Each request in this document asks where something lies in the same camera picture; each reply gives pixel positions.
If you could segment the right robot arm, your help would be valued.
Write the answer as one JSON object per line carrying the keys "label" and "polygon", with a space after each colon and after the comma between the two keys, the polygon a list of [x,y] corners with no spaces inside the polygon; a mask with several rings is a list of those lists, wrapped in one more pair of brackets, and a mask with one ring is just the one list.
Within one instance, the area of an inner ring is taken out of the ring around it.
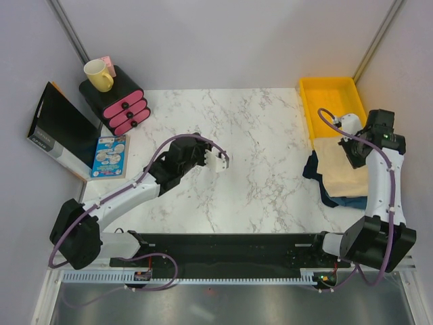
{"label": "right robot arm", "polygon": [[321,233],[321,243],[310,249],[311,261],[326,266],[337,256],[355,265],[389,273],[411,250],[417,239],[406,226],[401,204],[401,169],[405,137],[394,132],[394,113],[369,112],[365,125],[355,114],[336,117],[318,110],[324,123],[342,135],[342,147],[351,167],[367,167],[368,194],[365,214],[344,233]]}

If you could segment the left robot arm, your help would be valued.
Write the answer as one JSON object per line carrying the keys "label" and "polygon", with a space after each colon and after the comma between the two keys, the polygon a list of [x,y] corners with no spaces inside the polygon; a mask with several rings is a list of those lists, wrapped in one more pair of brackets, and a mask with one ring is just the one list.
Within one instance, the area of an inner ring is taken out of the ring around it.
{"label": "left robot arm", "polygon": [[143,171],[115,190],[85,203],[70,199],[62,205],[49,236],[53,250],[48,266],[83,269],[100,257],[143,265],[149,251],[135,235],[108,234],[105,229],[138,205],[179,185],[194,167],[216,171],[218,167],[225,168],[228,161],[224,149],[198,133],[168,138]]}

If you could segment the cream yellow t shirt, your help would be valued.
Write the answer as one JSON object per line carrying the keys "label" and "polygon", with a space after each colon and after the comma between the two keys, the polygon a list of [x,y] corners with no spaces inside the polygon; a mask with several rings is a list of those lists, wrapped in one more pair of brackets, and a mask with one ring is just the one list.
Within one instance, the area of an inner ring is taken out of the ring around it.
{"label": "cream yellow t shirt", "polygon": [[322,175],[325,190],[331,197],[359,197],[368,194],[368,167],[354,169],[339,137],[319,137],[313,140],[318,158],[318,174]]}

